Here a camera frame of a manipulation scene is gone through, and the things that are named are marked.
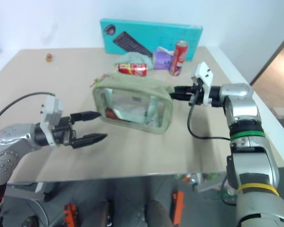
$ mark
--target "green ring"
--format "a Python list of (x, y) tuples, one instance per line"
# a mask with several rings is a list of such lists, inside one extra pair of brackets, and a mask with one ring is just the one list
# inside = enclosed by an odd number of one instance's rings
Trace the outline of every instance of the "green ring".
[(243, 137), (243, 136), (262, 136), (262, 137), (265, 137), (265, 134), (261, 131), (242, 131), (242, 132), (239, 132), (237, 134), (232, 135), (231, 140), (234, 140), (236, 138)]

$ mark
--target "wooden floor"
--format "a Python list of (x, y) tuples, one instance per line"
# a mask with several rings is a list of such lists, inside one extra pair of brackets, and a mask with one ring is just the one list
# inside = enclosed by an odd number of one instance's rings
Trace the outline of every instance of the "wooden floor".
[(284, 49), (253, 85), (269, 107), (284, 107)]

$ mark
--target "crushed red can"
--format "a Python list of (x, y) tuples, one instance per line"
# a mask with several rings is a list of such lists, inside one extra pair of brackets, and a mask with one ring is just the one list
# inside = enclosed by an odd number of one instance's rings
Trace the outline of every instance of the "crushed red can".
[(147, 71), (146, 64), (118, 64), (118, 71), (121, 73), (137, 75), (139, 77), (145, 77)]
[(172, 76), (178, 76), (180, 74), (187, 50), (188, 42), (183, 40), (177, 42), (169, 69), (169, 73)]

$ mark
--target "mouse picture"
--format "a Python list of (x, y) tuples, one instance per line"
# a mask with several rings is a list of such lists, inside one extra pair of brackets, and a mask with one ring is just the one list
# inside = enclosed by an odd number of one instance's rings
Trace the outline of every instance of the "mouse picture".
[(108, 25), (103, 31), (107, 35), (114, 35), (115, 34), (115, 26), (114, 25)]

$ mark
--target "person's leg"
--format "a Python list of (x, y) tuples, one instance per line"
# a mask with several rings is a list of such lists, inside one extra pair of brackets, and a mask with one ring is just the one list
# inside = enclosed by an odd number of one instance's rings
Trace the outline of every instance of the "person's leg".
[(169, 213), (155, 200), (147, 204), (145, 219), (148, 227), (174, 227)]
[(81, 227), (108, 227), (113, 226), (113, 202), (103, 201), (95, 206), (91, 211), (90, 215), (83, 220)]

